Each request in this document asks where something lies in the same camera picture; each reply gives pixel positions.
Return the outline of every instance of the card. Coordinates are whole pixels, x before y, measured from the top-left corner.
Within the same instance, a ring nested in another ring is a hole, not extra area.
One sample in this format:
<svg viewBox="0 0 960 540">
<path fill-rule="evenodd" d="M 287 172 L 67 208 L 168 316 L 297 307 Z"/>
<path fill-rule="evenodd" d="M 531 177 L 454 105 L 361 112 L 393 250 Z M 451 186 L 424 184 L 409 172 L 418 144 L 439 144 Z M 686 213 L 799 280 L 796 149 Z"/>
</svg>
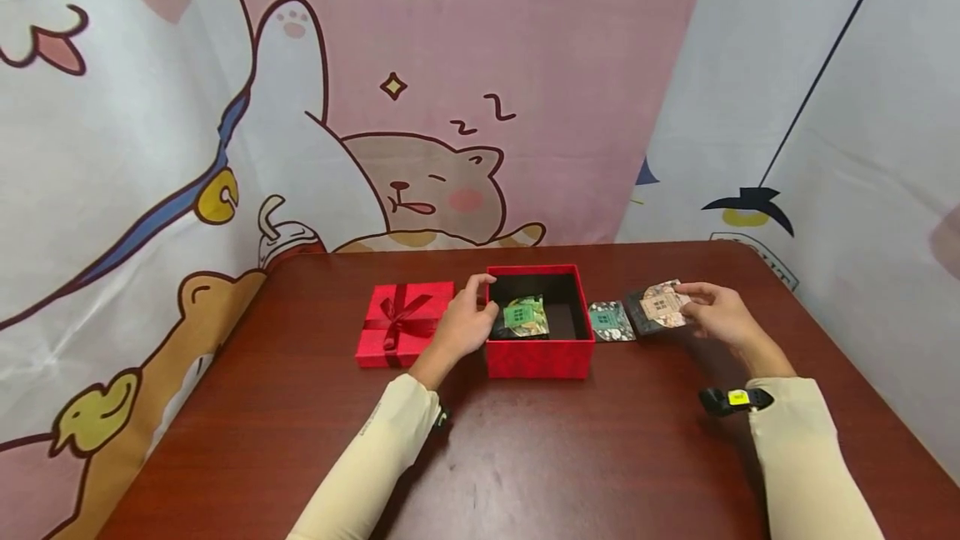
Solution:
<svg viewBox="0 0 960 540">
<path fill-rule="evenodd" d="M 514 298 L 493 322 L 493 339 L 549 338 L 550 327 L 543 308 L 543 295 Z"/>
<path fill-rule="evenodd" d="M 688 324 L 680 310 L 690 298 L 675 292 L 674 287 L 679 283 L 680 280 L 670 280 L 627 295 L 627 313 L 640 336 Z"/>
<path fill-rule="evenodd" d="M 593 337 L 598 343 L 625 343 L 636 340 L 627 313 L 623 310 L 623 302 L 618 300 L 607 302 L 590 302 L 587 309 L 590 315 L 590 325 L 593 326 Z"/>
</svg>

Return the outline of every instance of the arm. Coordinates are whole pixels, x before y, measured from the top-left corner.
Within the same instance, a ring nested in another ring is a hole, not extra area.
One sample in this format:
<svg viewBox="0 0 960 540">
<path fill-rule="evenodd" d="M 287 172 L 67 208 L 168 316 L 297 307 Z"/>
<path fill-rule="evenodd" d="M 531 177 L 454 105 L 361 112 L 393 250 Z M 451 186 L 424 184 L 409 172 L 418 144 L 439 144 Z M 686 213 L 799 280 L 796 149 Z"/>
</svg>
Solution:
<svg viewBox="0 0 960 540">
<path fill-rule="evenodd" d="M 490 334 L 498 307 L 476 308 L 474 275 L 450 302 L 433 342 L 409 374 L 387 385 L 364 427 L 343 451 L 292 528 L 287 540 L 366 540 L 377 526 L 400 475 L 414 463 L 437 415 L 436 389 L 462 356 Z"/>
<path fill-rule="evenodd" d="M 763 388 L 775 400 L 750 413 L 772 540 L 883 540 L 847 470 L 817 383 L 764 377 L 747 387 Z"/>
<path fill-rule="evenodd" d="M 703 282 L 676 289 L 693 300 L 683 314 L 697 325 L 696 336 L 727 344 L 750 372 L 747 388 L 763 388 L 774 397 L 770 407 L 750 413 L 771 539 L 883 540 L 847 470 L 817 383 L 797 377 L 734 290 Z"/>
</svg>

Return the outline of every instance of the wooden table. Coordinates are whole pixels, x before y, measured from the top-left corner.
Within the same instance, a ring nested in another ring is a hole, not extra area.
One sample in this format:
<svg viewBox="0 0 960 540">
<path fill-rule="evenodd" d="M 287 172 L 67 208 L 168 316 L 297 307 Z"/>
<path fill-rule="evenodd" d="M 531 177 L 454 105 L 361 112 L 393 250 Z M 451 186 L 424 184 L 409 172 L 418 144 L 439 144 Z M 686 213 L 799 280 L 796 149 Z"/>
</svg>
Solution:
<svg viewBox="0 0 960 540">
<path fill-rule="evenodd" d="M 576 263 L 588 301 L 671 278 L 739 289 L 827 396 L 853 476 L 888 540 L 955 538 L 960 489 L 787 288 L 734 242 L 304 256 L 265 282 L 101 538 L 283 539 L 359 430 L 387 369 L 353 352 L 374 283 L 456 280 L 488 264 Z M 479 355 L 441 389 L 452 426 L 397 486 L 375 538 L 764 538 L 742 416 L 697 391 L 744 383 L 687 332 L 600 344 L 575 381 L 488 381 Z"/>
</svg>

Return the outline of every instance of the cat ear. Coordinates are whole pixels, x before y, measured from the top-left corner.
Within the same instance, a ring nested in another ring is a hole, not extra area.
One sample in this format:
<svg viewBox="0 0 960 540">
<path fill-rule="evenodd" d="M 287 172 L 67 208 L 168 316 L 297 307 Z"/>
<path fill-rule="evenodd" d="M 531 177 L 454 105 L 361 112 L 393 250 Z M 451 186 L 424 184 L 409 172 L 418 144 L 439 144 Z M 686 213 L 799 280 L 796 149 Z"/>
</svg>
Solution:
<svg viewBox="0 0 960 540">
<path fill-rule="evenodd" d="M 497 173 L 500 163 L 503 162 L 503 152 L 499 148 L 466 148 L 460 151 L 460 155 L 487 175 Z"/>
</svg>

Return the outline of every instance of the person's left hand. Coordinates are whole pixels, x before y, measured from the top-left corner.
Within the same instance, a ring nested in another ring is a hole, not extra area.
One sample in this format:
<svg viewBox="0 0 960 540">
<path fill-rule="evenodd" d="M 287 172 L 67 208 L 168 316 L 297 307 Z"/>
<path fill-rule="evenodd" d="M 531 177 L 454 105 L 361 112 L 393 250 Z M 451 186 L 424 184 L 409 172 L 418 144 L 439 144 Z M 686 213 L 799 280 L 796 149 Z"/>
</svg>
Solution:
<svg viewBox="0 0 960 540">
<path fill-rule="evenodd" d="M 460 290 L 443 314 L 437 332 L 433 337 L 433 344 L 456 359 L 467 356 L 479 349 L 497 319 L 500 307 L 496 302 L 487 302 L 487 306 L 478 308 L 480 288 L 486 283 L 496 282 L 497 279 L 488 273 L 478 273 L 470 276 L 467 286 Z"/>
</svg>

